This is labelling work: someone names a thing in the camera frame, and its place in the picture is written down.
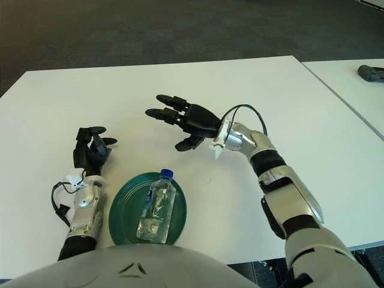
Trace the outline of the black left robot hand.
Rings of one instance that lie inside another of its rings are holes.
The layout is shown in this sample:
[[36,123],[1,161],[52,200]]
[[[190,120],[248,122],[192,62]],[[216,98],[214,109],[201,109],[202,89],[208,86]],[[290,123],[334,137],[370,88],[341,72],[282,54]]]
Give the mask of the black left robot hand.
[[101,137],[106,130],[106,127],[96,126],[79,128],[77,132],[73,151],[74,167],[83,168],[87,176],[101,175],[102,167],[112,151],[109,146],[118,142],[115,138]]

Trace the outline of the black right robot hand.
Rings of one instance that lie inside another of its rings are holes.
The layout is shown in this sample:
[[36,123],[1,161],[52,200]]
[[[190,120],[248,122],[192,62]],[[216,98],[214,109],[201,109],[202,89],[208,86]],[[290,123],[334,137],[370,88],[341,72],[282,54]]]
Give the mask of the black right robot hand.
[[190,136],[175,145],[179,152],[196,149],[206,138],[213,139],[219,132],[222,120],[208,109],[190,104],[185,99],[157,95],[156,99],[166,105],[163,109],[148,109],[145,114],[170,125],[179,126]]

